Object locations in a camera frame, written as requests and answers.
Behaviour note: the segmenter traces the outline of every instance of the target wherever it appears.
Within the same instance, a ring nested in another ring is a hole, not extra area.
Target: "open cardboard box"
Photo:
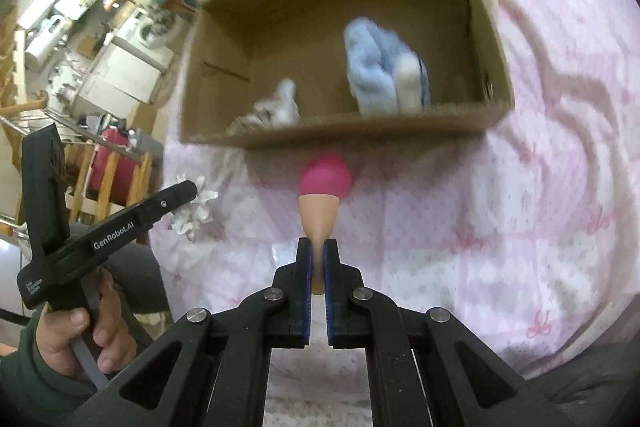
[[[431,105],[415,116],[363,118],[346,77],[344,27],[366,16],[426,63]],[[196,22],[182,107],[183,141],[260,146],[316,139],[480,132],[513,107],[484,0],[206,0]],[[301,121],[227,129],[281,78],[292,78]]]

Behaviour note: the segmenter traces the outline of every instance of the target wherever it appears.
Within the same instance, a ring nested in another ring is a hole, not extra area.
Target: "light blue stuffed toy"
[[[416,113],[429,103],[424,63],[400,41],[367,18],[344,30],[347,78],[363,116]]]

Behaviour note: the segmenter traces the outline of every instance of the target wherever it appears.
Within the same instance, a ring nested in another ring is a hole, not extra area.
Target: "green sleeve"
[[[88,400],[95,387],[63,377],[44,363],[35,343],[40,311],[22,330],[18,351],[2,359],[0,385],[28,426],[51,427]]]

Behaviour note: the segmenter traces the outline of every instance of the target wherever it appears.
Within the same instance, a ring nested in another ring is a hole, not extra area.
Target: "white flower-shaped object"
[[[171,228],[175,233],[186,235],[189,241],[195,241],[201,225],[213,221],[209,201],[218,199],[218,193],[215,190],[204,190],[206,180],[202,175],[193,178],[186,174],[179,174],[176,178],[178,183],[185,180],[193,181],[198,189],[198,195],[191,203],[173,212]]]

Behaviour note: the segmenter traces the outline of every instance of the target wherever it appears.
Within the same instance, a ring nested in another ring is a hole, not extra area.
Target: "metal screw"
[[[429,316],[435,322],[447,322],[451,318],[451,314],[444,308],[432,308],[429,310]]]
[[[264,298],[267,299],[268,301],[279,301],[280,299],[282,299],[282,296],[284,295],[284,291],[282,291],[280,288],[276,288],[276,287],[271,287],[271,288],[267,288],[264,291]]]
[[[353,291],[353,297],[358,301],[368,301],[373,296],[371,288],[356,288]]]
[[[192,324],[200,324],[207,318],[207,311],[204,308],[194,308],[187,312],[187,320]]]

